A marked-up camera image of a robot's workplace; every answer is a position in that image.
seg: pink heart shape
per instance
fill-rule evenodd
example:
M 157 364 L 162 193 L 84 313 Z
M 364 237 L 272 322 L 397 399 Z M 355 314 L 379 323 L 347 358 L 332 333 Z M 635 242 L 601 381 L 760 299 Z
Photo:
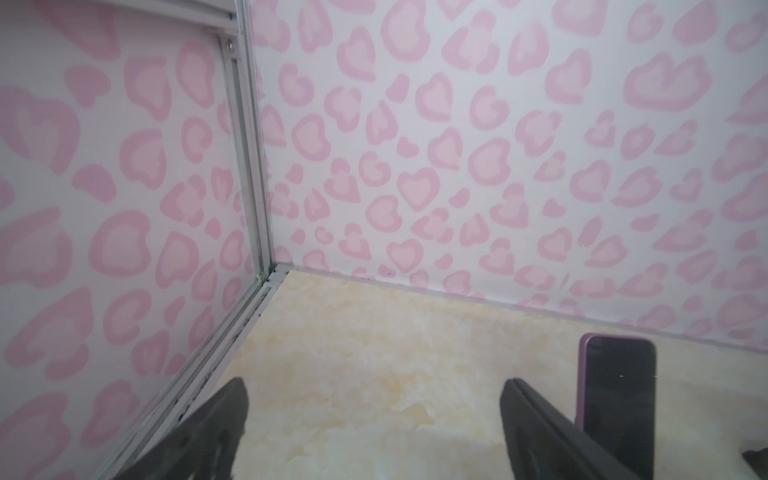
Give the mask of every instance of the pink heart shape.
M 554 198 L 550 198 L 547 200 L 547 203 L 544 204 L 544 208 L 541 209 L 541 213 L 545 217 L 560 218 L 565 215 L 565 207 L 560 205 Z
M 23 368 L 46 358 L 45 376 L 66 379 L 88 362 L 94 314 L 91 290 L 82 287 L 47 306 L 30 319 L 5 347 L 5 360 Z
M 349 162 L 343 158 L 335 158 L 331 163 L 331 178 L 326 180 L 323 188 L 331 197 L 350 202 L 360 203 L 360 192 L 357 188 L 357 180 L 349 174 Z
M 291 132 L 293 146 L 309 161 L 323 161 L 331 153 L 326 138 L 326 124 L 318 114 L 309 114 L 299 120 Z
M 282 53 L 290 45 L 290 28 L 280 20 L 276 10 L 277 2 L 274 0 L 254 2 L 250 6 L 250 23 L 254 45 L 271 47 Z
M 293 232 L 293 235 L 290 236 L 290 239 L 294 243 L 298 243 L 301 245 L 304 243 L 304 240 L 306 239 L 306 234 L 304 233 L 304 230 L 301 230 L 300 228 L 297 228 L 295 232 Z
M 326 254 L 319 249 L 311 250 L 306 255 L 304 255 L 304 258 L 302 259 L 302 265 L 304 265 L 306 268 L 311 268 L 314 270 L 323 270 L 326 272 L 330 270 L 328 264 L 326 263 Z
M 668 268 L 663 263 L 654 263 L 649 266 L 644 273 L 640 273 L 627 280 L 620 286 L 616 293 L 633 298 L 648 298 L 656 296 L 664 289 L 661 284 L 667 275 Z
M 170 82 L 163 57 L 129 57 L 125 63 L 124 83 L 128 100 L 147 110 L 156 121 L 170 114 Z
M 280 117 L 280 113 L 272 105 L 266 105 L 261 108 L 261 131 L 264 143 L 272 145 L 274 147 L 287 147 L 286 132 L 283 126 L 283 118 Z
M 93 414 L 80 435 L 80 445 L 90 449 L 102 446 L 117 435 L 123 423 L 138 410 L 139 402 L 127 380 L 106 385 L 94 398 Z
M 379 269 L 377 270 L 377 272 L 379 273 L 379 275 L 383 276 L 384 278 L 395 278 L 395 275 L 397 274 L 396 271 L 394 271 L 393 269 L 389 268 L 384 264 L 379 265 Z
M 160 212 L 166 217 L 197 227 L 203 222 L 202 202 L 205 180 L 192 175 L 187 182 L 174 185 L 160 202 Z
M 744 190 L 725 201 L 720 212 L 732 222 L 750 222 L 768 215 L 768 173 L 753 177 Z
M 709 40 L 717 31 L 717 4 L 711 0 L 699 2 L 683 15 L 672 28 L 678 43 L 690 47 Z
M 396 136 L 397 120 L 382 100 L 366 117 L 366 138 L 371 145 L 379 145 Z
M 444 122 L 451 120 L 453 105 L 453 85 L 448 77 L 436 73 L 429 81 L 416 88 L 416 110 L 429 121 Z
M 329 243 L 333 243 L 333 233 L 326 231 L 325 227 L 317 227 L 315 229 L 315 240 L 323 245 L 328 245 Z
M 381 187 L 389 182 L 392 169 L 386 162 L 380 162 L 376 152 L 368 151 L 360 157 L 358 163 L 360 180 L 369 187 Z
M 235 230 L 227 235 L 221 246 L 219 253 L 219 264 L 225 269 L 233 272 L 240 268 L 243 263 L 243 244 L 245 236 L 243 232 Z
M 187 336 L 187 344 L 190 350 L 195 350 L 198 346 L 208 338 L 208 336 L 214 331 L 216 326 L 216 320 L 211 314 L 211 306 L 205 307 L 205 310 L 197 316 L 192 323 L 189 335 Z
M 343 41 L 336 50 L 339 69 L 355 80 L 375 81 L 376 50 L 370 33 L 363 27 L 352 30 L 349 40 Z
M 735 24 L 725 35 L 725 46 L 733 53 L 743 53 L 757 45 L 768 30 L 768 15 L 759 12 L 748 21 Z
M 96 99 L 112 89 L 109 77 L 90 65 L 75 65 L 64 72 L 67 89 L 83 108 L 93 108 Z
M 88 3 L 62 5 L 55 0 L 35 0 L 34 4 L 45 21 L 86 55 L 100 61 L 120 56 L 114 8 Z
M 386 89 L 386 96 L 389 100 L 395 103 L 401 104 L 408 96 L 408 89 L 410 87 L 410 80 L 408 75 L 400 74 L 395 81 Z
M 683 310 L 686 312 L 700 312 L 703 308 L 704 302 L 699 295 L 689 296 L 683 303 Z
M 513 228 L 528 227 L 528 203 L 523 184 L 510 184 L 502 193 L 503 202 L 491 207 L 491 219 Z
M 637 326 L 641 329 L 663 330 L 675 323 L 675 314 L 668 305 L 656 305 L 650 312 L 637 319 Z
M 304 168 L 299 164 L 293 164 L 286 174 L 286 179 L 292 184 L 301 184 L 301 180 L 304 179 Z
M 313 188 L 304 198 L 304 213 L 307 220 L 317 222 L 331 216 L 331 207 L 323 195 Z
M 426 8 L 425 0 L 398 0 L 384 16 L 382 43 L 393 57 L 414 62 L 426 55 L 430 42 L 424 28 Z
M 243 279 L 238 276 L 227 282 L 227 285 L 224 285 L 224 292 L 221 296 L 221 306 L 224 308 L 224 311 L 229 311 L 234 306 L 242 289 Z
M 379 231 L 395 233 L 402 226 L 402 218 L 397 214 L 397 206 L 397 197 L 382 195 L 366 208 L 366 219 Z
M 485 187 L 502 184 L 511 172 L 507 158 L 509 141 L 493 138 L 478 147 L 469 156 L 467 168 L 472 179 Z
M 333 39 L 333 27 L 320 0 L 308 0 L 299 10 L 299 43 L 304 53 L 327 47 Z
M 391 242 L 386 254 L 403 273 L 415 269 L 424 258 L 424 247 L 417 240 L 408 239 L 402 243 Z
M 194 290 L 194 280 L 192 281 L 192 288 Z M 165 307 L 165 310 L 163 310 L 163 321 L 168 326 L 174 326 L 176 325 L 176 319 L 179 317 L 179 313 L 181 313 L 181 309 L 184 308 L 184 297 L 178 296 L 176 299 L 170 303 L 167 307 Z
M 368 240 L 362 238 L 362 228 L 360 228 L 360 225 L 357 223 L 348 224 L 344 229 L 344 234 L 346 239 L 339 242 L 339 250 L 342 253 L 361 260 L 371 260 Z
M 528 265 L 515 273 L 515 282 L 528 288 L 549 290 L 554 286 L 554 277 L 546 267 L 541 265 Z
M 469 202 L 469 189 L 462 188 L 456 195 L 448 199 L 448 203 L 454 208 L 464 208 Z
M 701 55 L 675 66 L 665 51 L 630 71 L 624 81 L 624 101 L 636 108 L 682 111 L 693 106 L 710 89 L 712 76 Z
M 750 138 L 745 134 L 731 137 L 720 156 L 712 167 L 712 178 L 725 183 L 736 176 L 757 170 L 768 162 L 768 139 L 763 137 Z
M 280 94 L 292 107 L 308 105 L 315 96 L 315 86 L 308 77 L 299 76 L 299 68 L 292 63 L 285 64 L 277 75 Z
M 419 146 L 412 144 L 405 137 L 400 137 L 397 142 L 397 154 L 404 158 L 414 158 L 419 154 Z
M 411 273 L 408 281 L 416 289 L 427 290 L 429 288 L 429 274 L 424 270 L 417 270 L 415 273 Z
M 734 248 L 738 252 L 746 252 L 748 250 L 756 249 L 760 244 L 757 242 L 757 232 L 755 230 L 748 230 L 736 239 Z
M 149 218 L 138 210 L 124 210 L 106 219 L 88 249 L 88 263 L 103 275 L 128 277 L 144 272 L 151 254 L 147 236 Z
M 651 2 L 644 3 L 635 10 L 627 25 L 627 39 L 632 43 L 645 43 L 658 35 L 664 19 L 659 14 L 654 14 L 656 5 Z
M 611 167 L 608 163 L 603 160 L 594 161 L 586 169 L 577 171 L 571 178 L 571 193 L 584 202 L 600 202 L 603 200 L 603 194 L 608 188 L 610 179 Z
M 170 333 L 162 330 L 136 343 L 131 352 L 131 365 L 139 376 L 160 375 L 170 348 Z
M 470 25 L 461 27 L 442 48 L 442 57 L 459 70 L 475 70 L 488 74 L 496 68 L 500 48 L 493 42 L 492 32 L 496 15 L 481 10 L 472 18 Z
M 761 303 L 752 293 L 741 293 L 726 300 L 717 310 L 717 326 L 730 328 L 751 323 L 768 314 L 768 303 Z
M 208 47 L 189 40 L 181 45 L 176 57 L 176 78 L 184 93 L 202 108 L 214 105 L 216 65 Z
M 586 296 L 591 299 L 610 298 L 616 290 L 616 284 L 604 276 L 591 276 L 585 280 L 576 280 L 571 285 L 571 294 Z
M 547 31 L 539 20 L 533 19 L 512 39 L 507 72 L 516 77 L 527 70 L 536 70 L 544 65 L 548 56 Z
M 500 100 L 496 89 L 490 86 L 480 88 L 469 104 L 469 120 L 478 130 L 493 130 L 508 116 L 509 105 Z
M 157 286 L 164 290 L 174 281 L 188 281 L 197 271 L 199 261 L 197 243 L 186 235 L 171 231 L 157 258 L 154 273 Z
M 553 262 L 564 262 L 568 259 L 568 252 L 571 250 L 573 235 L 568 228 L 562 227 L 549 235 L 544 235 L 538 240 L 539 254 Z
M 515 274 L 515 257 L 510 253 L 511 245 L 506 238 L 497 238 L 491 243 L 491 253 L 480 258 L 480 267 L 498 275 Z
M 554 133 L 560 126 L 563 116 L 560 112 L 552 111 L 545 114 L 536 110 L 525 115 L 515 128 L 515 140 L 523 144 L 525 154 L 529 157 L 540 157 L 547 153 L 554 143 Z
M 554 182 L 560 180 L 565 175 L 563 163 L 565 162 L 565 152 L 558 150 L 552 154 L 549 160 L 545 161 L 533 176 L 534 180 L 540 182 Z
M 600 113 L 598 124 L 584 134 L 584 139 L 593 147 L 613 147 L 615 138 L 616 126 L 614 125 L 614 112 L 611 110 Z
M 690 170 L 681 183 L 672 186 L 670 197 L 680 202 L 697 202 L 701 194 L 701 176 L 700 168 Z
M 654 150 L 655 154 L 667 156 L 685 155 L 694 147 L 693 136 L 699 127 L 695 120 L 686 121 L 677 131 L 667 135 Z
M 132 290 L 112 301 L 104 313 L 104 337 L 112 345 L 127 345 L 139 336 L 138 323 L 152 308 L 152 295 Z
M 599 37 L 607 11 L 608 0 L 558 0 L 552 8 L 552 21 L 568 33 Z
M 654 138 L 656 133 L 648 127 L 648 124 L 630 128 L 621 139 L 621 156 L 628 161 L 638 158 L 648 150 Z
M 448 243 L 453 238 L 453 229 L 447 224 L 448 218 L 449 214 L 445 208 L 436 208 L 430 215 L 419 218 L 411 226 L 411 231 L 424 240 Z
M 458 130 L 448 127 L 427 145 L 429 163 L 437 168 L 458 171 L 462 162 L 464 145 Z
M 584 90 L 592 80 L 592 57 L 583 49 L 547 72 L 544 90 L 550 100 L 567 105 L 584 103 Z
M 657 223 L 659 223 L 659 214 L 652 214 L 647 217 L 638 217 L 632 220 L 630 225 L 638 232 L 650 232 L 656 228 Z
M 621 261 L 627 258 L 629 249 L 624 246 L 624 242 L 618 235 L 612 235 L 598 243 L 592 250 L 591 255 L 584 262 L 586 266 L 595 266 L 597 268 L 611 268 L 617 266 Z
M 229 170 L 214 167 L 210 171 L 210 191 L 217 202 L 226 205 L 234 189 L 234 176 Z
M 435 266 L 447 270 L 451 268 L 451 265 L 453 264 L 453 256 L 450 253 L 446 253 L 442 257 L 435 260 Z
M 611 203 L 617 207 L 640 207 L 653 200 L 661 192 L 661 187 L 661 180 L 656 177 L 656 169 L 643 167 L 621 184 Z
M 216 262 L 208 260 L 200 267 L 192 279 L 192 300 L 198 302 L 210 302 L 213 300 L 214 296 L 216 296 L 218 280 L 219 275 L 216 271 Z
M 653 248 L 663 252 L 692 252 L 707 242 L 702 230 L 710 226 L 713 218 L 711 211 L 698 210 L 685 222 L 670 228 Z
M 163 134 L 158 129 L 138 131 L 120 145 L 120 170 L 128 180 L 157 190 L 165 180 Z
M 336 87 L 328 92 L 323 107 L 336 121 L 340 131 L 349 133 L 360 123 L 360 101 L 362 93 L 358 88 Z
M 467 270 L 451 273 L 442 281 L 442 288 L 452 295 L 467 296 L 472 291 L 470 280 L 472 275 Z
M 106 168 L 86 165 L 72 177 L 72 187 L 90 194 L 96 200 L 108 204 L 118 195 L 118 188 Z
M 63 175 L 78 148 L 80 122 L 66 103 L 0 87 L 0 137 L 19 157 Z
M 470 247 L 476 243 L 485 243 L 490 237 L 490 231 L 488 230 L 488 224 L 481 214 L 476 214 L 464 225 L 458 236 L 458 242 L 462 247 Z
M 290 189 L 285 184 L 276 184 L 275 191 L 270 192 L 270 212 L 273 215 L 290 218 L 299 216 L 299 205 L 290 199 Z
M 214 131 L 200 117 L 189 117 L 181 125 L 181 149 L 193 164 L 203 161 L 205 151 L 214 142 Z
M 422 168 L 415 174 L 400 174 L 397 189 L 410 207 L 420 212 L 424 210 L 440 191 L 440 177 L 432 168 Z
M 589 220 L 584 228 L 581 229 L 581 233 L 578 236 L 578 246 L 589 247 L 598 239 L 600 231 L 603 228 L 603 220 L 600 217 L 595 217 Z

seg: phone case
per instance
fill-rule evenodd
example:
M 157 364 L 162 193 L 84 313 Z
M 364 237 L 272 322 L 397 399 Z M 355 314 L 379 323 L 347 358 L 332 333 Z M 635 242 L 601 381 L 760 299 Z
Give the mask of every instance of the phone case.
M 581 336 L 581 340 L 579 340 L 578 343 L 578 384 L 576 387 L 576 419 L 574 420 L 574 424 L 580 430 L 584 430 L 584 391 L 587 388 L 585 383 L 587 378 L 587 344 L 589 343 L 590 339 L 596 336 L 612 339 L 642 339 L 648 341 L 654 347 L 654 351 L 656 350 L 656 344 L 653 343 L 652 340 L 643 336 L 606 335 L 604 333 L 595 332 L 585 333 Z

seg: marble floor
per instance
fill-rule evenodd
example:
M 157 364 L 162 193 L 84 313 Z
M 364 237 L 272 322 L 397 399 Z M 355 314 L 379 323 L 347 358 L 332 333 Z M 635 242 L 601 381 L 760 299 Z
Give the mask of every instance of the marble floor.
M 498 410 L 522 377 L 568 418 L 572 319 L 293 271 L 219 380 L 250 409 L 235 479 L 510 479 Z M 756 478 L 768 447 L 768 356 L 652 335 L 656 480 Z

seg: smartphone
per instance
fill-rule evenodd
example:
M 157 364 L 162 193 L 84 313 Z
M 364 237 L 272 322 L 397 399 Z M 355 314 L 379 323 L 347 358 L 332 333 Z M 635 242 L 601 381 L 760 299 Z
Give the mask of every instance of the smartphone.
M 654 477 L 656 347 L 587 333 L 579 342 L 576 426 L 644 480 Z

